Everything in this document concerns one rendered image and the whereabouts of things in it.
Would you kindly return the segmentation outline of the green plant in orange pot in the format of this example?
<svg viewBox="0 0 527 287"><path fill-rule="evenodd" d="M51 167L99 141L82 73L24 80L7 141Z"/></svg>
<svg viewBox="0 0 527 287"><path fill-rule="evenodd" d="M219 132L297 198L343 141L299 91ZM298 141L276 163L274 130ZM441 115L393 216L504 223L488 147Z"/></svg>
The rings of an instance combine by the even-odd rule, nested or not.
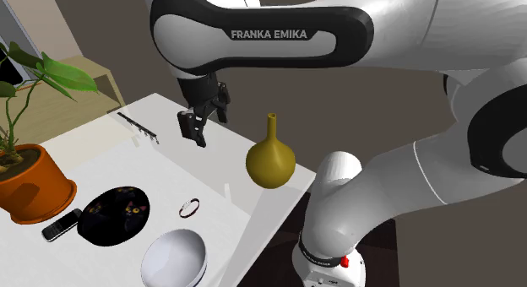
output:
<svg viewBox="0 0 527 287"><path fill-rule="evenodd" d="M45 83L71 98L71 90L97 92L95 81L82 69L58 62L42 53L40 57L24 51L17 43L0 43L7 60L27 68L35 76L30 92L25 96L20 113L10 114L10 101L17 97L19 86L0 81L0 100L5 101L8 129L0 134L0 208L20 225L31 225L51 219L61 213L74 199L77 186L67 179L48 151L39 144L19 144L14 129L30 104L32 90Z"/></svg>

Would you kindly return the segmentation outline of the black hook rack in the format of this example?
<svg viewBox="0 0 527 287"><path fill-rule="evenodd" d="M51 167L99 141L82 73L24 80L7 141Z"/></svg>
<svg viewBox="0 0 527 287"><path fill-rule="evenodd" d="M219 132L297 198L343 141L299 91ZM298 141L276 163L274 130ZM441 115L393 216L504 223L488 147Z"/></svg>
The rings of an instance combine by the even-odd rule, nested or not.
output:
<svg viewBox="0 0 527 287"><path fill-rule="evenodd" d="M146 137L149 137L152 141L155 141L157 144L160 143L159 139L157 138L157 135L151 132L148 128L142 126L141 124L137 123L136 121L134 121L133 119L124 115L121 112L118 112L117 114L123 119L125 119L129 124L131 124L132 126L135 126L139 130L140 133L143 133Z"/></svg>

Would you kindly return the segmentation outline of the window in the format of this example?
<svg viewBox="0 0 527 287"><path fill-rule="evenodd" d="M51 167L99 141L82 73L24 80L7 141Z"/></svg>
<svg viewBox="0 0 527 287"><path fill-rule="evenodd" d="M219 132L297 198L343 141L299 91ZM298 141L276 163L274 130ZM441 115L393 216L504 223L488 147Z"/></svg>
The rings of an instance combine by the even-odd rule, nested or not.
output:
<svg viewBox="0 0 527 287"><path fill-rule="evenodd" d="M11 41L17 43L23 51L30 55L41 56L40 51L27 34L8 1L0 0L0 43L8 48ZM34 74L10 58L0 64L0 80L9 82L14 86L18 86L33 77Z"/></svg>

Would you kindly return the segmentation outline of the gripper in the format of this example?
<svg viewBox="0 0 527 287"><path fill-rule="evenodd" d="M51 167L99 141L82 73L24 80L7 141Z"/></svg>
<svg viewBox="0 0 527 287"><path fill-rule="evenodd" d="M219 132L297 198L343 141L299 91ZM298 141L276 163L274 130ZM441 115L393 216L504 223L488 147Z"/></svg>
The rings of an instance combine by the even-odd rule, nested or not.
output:
<svg viewBox="0 0 527 287"><path fill-rule="evenodd" d="M177 82L189 107L188 110L177 113L182 136L204 148L206 142L203 130L207 121L205 109L210 106L216 108L219 121L228 123L227 106L231 103L231 97L227 86L217 80L215 73L197 79L178 79Z"/></svg>

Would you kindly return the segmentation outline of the black mobile phone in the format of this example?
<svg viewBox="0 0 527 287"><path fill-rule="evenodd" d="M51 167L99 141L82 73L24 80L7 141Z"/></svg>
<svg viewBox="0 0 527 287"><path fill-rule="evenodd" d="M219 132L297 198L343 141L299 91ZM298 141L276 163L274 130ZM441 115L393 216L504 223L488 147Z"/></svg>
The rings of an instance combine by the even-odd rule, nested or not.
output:
<svg viewBox="0 0 527 287"><path fill-rule="evenodd" d="M75 208L60 219L54 221L41 231L42 237L47 242L55 241L59 236L72 229L78 222L82 211Z"/></svg>

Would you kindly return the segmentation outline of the white table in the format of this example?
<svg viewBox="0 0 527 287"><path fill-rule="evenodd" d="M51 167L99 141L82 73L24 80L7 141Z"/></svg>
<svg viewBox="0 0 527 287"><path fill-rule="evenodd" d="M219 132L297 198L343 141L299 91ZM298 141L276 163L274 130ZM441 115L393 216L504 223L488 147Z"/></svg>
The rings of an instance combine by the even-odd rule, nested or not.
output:
<svg viewBox="0 0 527 287"><path fill-rule="evenodd" d="M236 287L314 174L297 166L284 186L261 188L245 167L250 140L208 122L207 144L200 148L181 136L179 111L175 102L152 94L45 142L77 184L74 207L113 187L134 186L149 198L149 218L132 239L102 247L76 230L47 242L42 225L17 225L0 212L0 287L144 287L140 267L150 244L180 228L199 233L206 245L208 266L199 287Z"/></svg>

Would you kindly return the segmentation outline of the yellow long-necked vase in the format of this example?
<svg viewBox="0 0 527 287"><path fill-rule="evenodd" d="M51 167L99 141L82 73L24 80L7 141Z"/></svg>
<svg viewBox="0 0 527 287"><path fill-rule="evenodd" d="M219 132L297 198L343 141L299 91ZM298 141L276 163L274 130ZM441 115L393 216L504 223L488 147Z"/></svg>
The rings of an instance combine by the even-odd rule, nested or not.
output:
<svg viewBox="0 0 527 287"><path fill-rule="evenodd" d="M277 138L277 115L269 113L265 138L247 152L247 173L258 186L275 189L290 180L295 168L294 152Z"/></svg>

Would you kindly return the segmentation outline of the tan wooden cabinet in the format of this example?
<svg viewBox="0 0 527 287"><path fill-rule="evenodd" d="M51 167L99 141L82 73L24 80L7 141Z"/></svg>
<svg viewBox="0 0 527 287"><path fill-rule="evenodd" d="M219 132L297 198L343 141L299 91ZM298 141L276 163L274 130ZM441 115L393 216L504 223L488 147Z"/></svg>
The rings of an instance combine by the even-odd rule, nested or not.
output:
<svg viewBox="0 0 527 287"><path fill-rule="evenodd" d="M83 56L62 62L84 70L95 81L98 91L71 90L72 97L68 98L43 82L35 87L25 86L9 101L11 118L20 116L14 127L18 144L41 144L125 106L108 68Z"/></svg>

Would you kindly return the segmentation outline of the black round cat-print plate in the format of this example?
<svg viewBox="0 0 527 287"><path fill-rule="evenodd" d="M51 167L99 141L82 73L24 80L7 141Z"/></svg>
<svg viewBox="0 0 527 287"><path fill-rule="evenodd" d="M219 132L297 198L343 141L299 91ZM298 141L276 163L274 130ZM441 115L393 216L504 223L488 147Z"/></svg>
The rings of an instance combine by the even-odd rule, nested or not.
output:
<svg viewBox="0 0 527 287"><path fill-rule="evenodd" d="M115 187L83 209L77 232L96 246L116 246L135 237L146 225L149 198L138 187Z"/></svg>

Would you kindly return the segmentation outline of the white bowl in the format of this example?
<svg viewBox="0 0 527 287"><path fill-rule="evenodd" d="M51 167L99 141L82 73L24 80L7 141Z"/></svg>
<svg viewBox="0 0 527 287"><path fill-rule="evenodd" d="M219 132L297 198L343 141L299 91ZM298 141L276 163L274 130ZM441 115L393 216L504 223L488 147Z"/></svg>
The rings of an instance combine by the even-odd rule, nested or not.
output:
<svg viewBox="0 0 527 287"><path fill-rule="evenodd" d="M144 254L141 279L145 287L197 287L207 269L202 237L193 230L169 231Z"/></svg>

